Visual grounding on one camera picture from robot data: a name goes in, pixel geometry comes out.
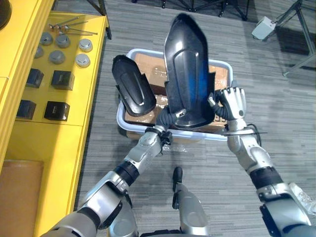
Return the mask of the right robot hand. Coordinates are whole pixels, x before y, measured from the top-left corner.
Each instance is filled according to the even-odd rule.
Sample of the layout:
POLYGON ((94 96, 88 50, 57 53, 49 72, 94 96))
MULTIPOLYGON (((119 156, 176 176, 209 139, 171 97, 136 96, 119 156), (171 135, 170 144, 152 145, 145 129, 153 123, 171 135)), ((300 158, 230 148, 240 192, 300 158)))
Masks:
POLYGON ((210 93, 207 100, 213 112, 227 121, 245 118, 246 97, 243 88, 226 87, 216 90, 210 93))

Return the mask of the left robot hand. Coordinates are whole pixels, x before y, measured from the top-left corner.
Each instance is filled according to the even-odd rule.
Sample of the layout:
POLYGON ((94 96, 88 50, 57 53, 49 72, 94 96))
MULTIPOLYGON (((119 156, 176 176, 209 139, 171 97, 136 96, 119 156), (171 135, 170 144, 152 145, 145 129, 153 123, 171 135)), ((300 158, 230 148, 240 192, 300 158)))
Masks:
POLYGON ((186 114, 186 110, 182 109, 176 113, 171 113, 168 108, 164 108, 156 119, 156 126, 161 126, 167 131, 179 118, 186 114))

